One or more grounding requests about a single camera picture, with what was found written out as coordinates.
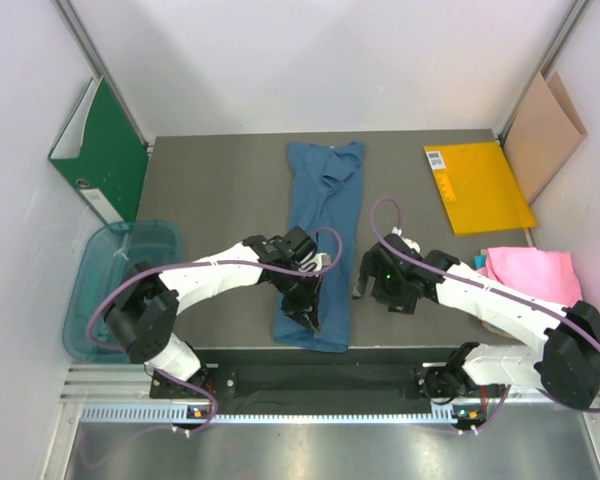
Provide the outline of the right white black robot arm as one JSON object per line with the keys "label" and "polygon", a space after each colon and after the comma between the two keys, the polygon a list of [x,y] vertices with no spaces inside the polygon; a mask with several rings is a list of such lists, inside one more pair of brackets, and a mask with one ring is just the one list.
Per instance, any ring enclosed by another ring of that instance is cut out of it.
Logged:
{"label": "right white black robot arm", "polygon": [[421,255],[395,228],[363,256],[354,298],[369,293],[411,314],[427,299],[469,314],[516,339],[513,346],[465,342],[425,376],[431,393],[467,396],[482,386],[534,388],[564,406],[593,410],[600,392],[600,313],[522,294],[439,250]]}

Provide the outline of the blue t shirt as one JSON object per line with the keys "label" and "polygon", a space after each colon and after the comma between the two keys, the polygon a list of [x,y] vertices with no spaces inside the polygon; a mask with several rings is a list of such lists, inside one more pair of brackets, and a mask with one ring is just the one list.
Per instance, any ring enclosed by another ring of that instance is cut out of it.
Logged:
{"label": "blue t shirt", "polygon": [[293,173],[288,226],[308,233],[320,227],[336,231],[342,240],[339,262],[323,277],[314,332],[276,311],[274,340],[313,351],[342,353],[350,343],[352,313],[349,288],[355,270],[355,241],[363,199],[366,145],[343,146],[289,143],[287,158]]}

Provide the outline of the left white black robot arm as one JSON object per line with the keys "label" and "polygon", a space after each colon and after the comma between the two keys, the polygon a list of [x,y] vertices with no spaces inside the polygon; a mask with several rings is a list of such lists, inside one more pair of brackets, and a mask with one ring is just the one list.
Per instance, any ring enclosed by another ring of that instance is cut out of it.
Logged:
{"label": "left white black robot arm", "polygon": [[283,236],[250,236],[193,262],[135,267],[95,315],[130,362],[152,368],[192,397],[204,391],[207,374],[193,348],[174,332],[182,312],[230,290],[268,283],[282,296],[283,314],[317,332],[323,277],[339,260],[320,251],[300,227]]}

